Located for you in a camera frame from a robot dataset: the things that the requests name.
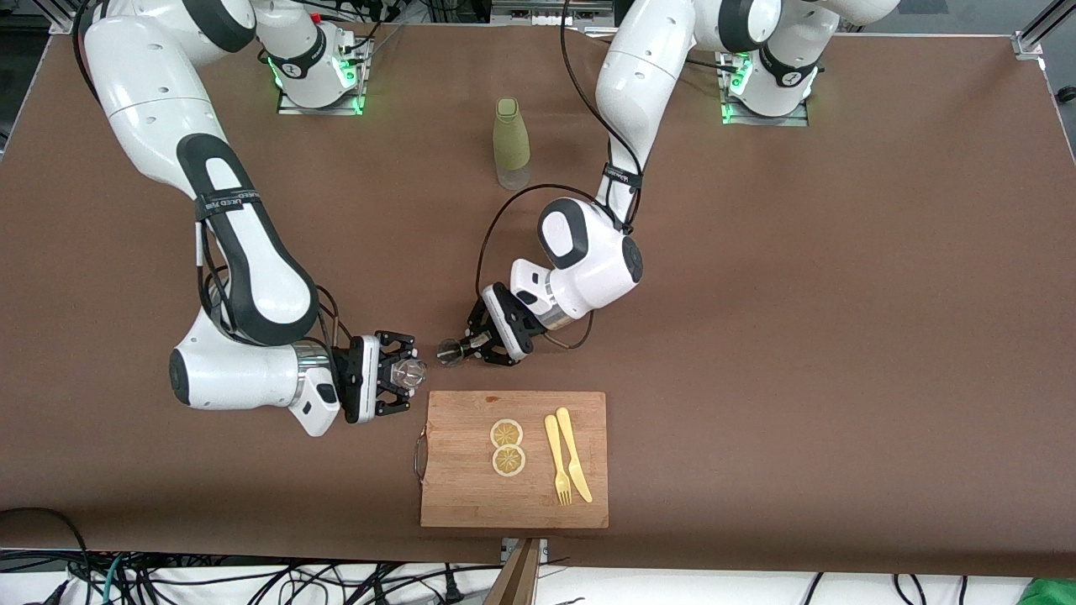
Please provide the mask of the aluminium profile post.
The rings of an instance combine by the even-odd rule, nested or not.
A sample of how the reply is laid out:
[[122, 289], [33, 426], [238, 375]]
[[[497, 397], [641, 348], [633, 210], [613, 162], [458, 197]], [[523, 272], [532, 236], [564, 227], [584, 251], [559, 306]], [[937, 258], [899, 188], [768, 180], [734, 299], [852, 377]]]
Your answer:
[[508, 559], [482, 605], [534, 605], [535, 583], [548, 560], [546, 539], [509, 539]]

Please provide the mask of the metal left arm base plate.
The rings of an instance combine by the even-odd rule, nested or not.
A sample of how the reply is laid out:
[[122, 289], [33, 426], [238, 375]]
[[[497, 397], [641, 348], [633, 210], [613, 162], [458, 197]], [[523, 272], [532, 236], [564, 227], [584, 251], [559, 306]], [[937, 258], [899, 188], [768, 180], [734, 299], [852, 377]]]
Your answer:
[[738, 92], [761, 92], [756, 85], [758, 74], [767, 76], [765, 69], [758, 68], [750, 53], [731, 54], [726, 51], [714, 53], [719, 74], [721, 119], [723, 125], [751, 125], [768, 127], [807, 127], [810, 116], [806, 98], [799, 99], [793, 110], [781, 116], [766, 116], [752, 110]]

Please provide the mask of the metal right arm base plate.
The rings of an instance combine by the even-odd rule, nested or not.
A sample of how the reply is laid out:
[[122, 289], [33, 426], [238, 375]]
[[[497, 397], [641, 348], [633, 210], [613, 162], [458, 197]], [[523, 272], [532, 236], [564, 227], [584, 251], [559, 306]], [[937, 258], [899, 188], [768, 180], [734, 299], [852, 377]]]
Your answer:
[[372, 39], [362, 39], [355, 50], [345, 53], [342, 59], [334, 59], [337, 79], [343, 80], [345, 90], [341, 92], [332, 103], [307, 108], [293, 101], [285, 92], [280, 79], [277, 79], [277, 114], [281, 115], [323, 115], [323, 116], [362, 116], [367, 100], [370, 68], [372, 68]]

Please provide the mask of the steel double jigger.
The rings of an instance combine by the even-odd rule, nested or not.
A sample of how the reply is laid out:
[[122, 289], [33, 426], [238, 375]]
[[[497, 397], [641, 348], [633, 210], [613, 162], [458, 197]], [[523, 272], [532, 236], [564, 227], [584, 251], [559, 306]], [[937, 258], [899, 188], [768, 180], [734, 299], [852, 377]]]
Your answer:
[[445, 339], [438, 344], [437, 353], [435, 357], [443, 366], [457, 366], [464, 360], [473, 357], [475, 355], [481, 357], [481, 349], [489, 342], [489, 335], [485, 333], [481, 334], [465, 334], [462, 339]]

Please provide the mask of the wooden cutting board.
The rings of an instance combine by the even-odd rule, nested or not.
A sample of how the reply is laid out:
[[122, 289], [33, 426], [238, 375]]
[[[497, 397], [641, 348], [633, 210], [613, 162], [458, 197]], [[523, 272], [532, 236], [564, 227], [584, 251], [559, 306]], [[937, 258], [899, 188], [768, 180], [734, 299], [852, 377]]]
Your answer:
[[[567, 408], [592, 502], [585, 502], [562, 463], [572, 504], [560, 505], [543, 418]], [[524, 430], [526, 464], [515, 477], [500, 477], [491, 458], [489, 430], [513, 418]], [[442, 529], [533, 529], [597, 531], [609, 525], [606, 395], [599, 392], [438, 391], [430, 394], [424, 430], [420, 525]]]

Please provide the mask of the green sleeved glass bottle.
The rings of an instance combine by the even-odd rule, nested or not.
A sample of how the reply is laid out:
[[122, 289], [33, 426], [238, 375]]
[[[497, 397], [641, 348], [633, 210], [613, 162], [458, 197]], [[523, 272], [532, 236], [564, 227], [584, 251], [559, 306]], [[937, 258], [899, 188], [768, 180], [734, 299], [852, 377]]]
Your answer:
[[494, 161], [501, 187], [518, 191], [530, 183], [530, 138], [515, 98], [497, 100], [493, 129]]

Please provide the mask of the brown table cloth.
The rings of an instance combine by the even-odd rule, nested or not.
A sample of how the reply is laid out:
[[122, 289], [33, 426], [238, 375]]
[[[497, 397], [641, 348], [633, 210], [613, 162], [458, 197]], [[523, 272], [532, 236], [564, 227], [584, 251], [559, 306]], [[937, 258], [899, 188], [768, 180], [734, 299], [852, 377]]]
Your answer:
[[[1076, 575], [1076, 165], [1004, 37], [838, 37], [806, 128], [725, 125], [686, 69], [646, 169], [639, 286], [587, 344], [433, 357], [507, 198], [494, 104], [535, 179], [591, 192], [606, 137], [555, 30], [407, 26], [362, 116], [282, 116], [254, 51], [201, 76], [284, 244], [354, 332], [413, 334], [433, 390], [607, 396], [609, 525], [577, 566]], [[419, 525], [404, 413], [311, 438], [198, 411], [168, 356], [198, 310], [193, 210], [132, 167], [51, 43], [0, 160], [0, 509], [89, 547], [495, 560]]]

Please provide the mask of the grey power strip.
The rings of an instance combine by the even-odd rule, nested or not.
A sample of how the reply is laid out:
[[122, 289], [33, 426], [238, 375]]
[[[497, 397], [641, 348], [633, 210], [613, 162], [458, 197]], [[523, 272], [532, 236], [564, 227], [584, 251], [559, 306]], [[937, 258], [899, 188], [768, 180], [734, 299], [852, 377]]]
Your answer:
[[489, 23], [613, 28], [614, 0], [489, 0]]

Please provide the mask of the green cloth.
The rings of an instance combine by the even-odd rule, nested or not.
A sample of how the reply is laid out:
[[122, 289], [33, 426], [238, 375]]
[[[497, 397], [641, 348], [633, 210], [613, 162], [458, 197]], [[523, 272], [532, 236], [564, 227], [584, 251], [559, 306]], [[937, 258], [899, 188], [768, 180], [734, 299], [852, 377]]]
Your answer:
[[1015, 605], [1076, 605], [1076, 578], [1035, 578]]

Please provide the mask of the yellow plastic knife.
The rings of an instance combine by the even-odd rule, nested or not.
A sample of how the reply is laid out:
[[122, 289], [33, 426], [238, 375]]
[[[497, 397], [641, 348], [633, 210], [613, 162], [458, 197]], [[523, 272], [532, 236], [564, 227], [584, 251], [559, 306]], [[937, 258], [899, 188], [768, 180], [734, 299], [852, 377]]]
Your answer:
[[585, 478], [584, 472], [582, 472], [582, 464], [576, 446], [572, 418], [570, 418], [570, 413], [567, 408], [564, 407], [561, 407], [555, 411], [555, 417], [557, 418], [562, 439], [564, 439], [564, 444], [569, 452], [567, 472], [570, 479], [572, 479], [572, 484], [581, 495], [581, 498], [585, 502], [592, 502], [593, 495], [591, 490], [589, 490], [587, 478]]

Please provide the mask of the yellow plastic fork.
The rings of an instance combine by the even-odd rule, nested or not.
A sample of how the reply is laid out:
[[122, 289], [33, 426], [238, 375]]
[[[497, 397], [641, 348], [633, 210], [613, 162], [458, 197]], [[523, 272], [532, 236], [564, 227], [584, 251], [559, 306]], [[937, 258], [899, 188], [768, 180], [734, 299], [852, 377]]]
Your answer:
[[543, 418], [543, 425], [546, 425], [546, 437], [548, 438], [548, 444], [550, 445], [550, 451], [555, 470], [554, 487], [557, 500], [560, 505], [567, 506], [572, 504], [572, 490], [570, 490], [569, 477], [564, 468], [564, 463], [562, 463], [562, 446], [560, 441], [560, 425], [557, 418], [554, 416], [546, 416], [546, 418]]

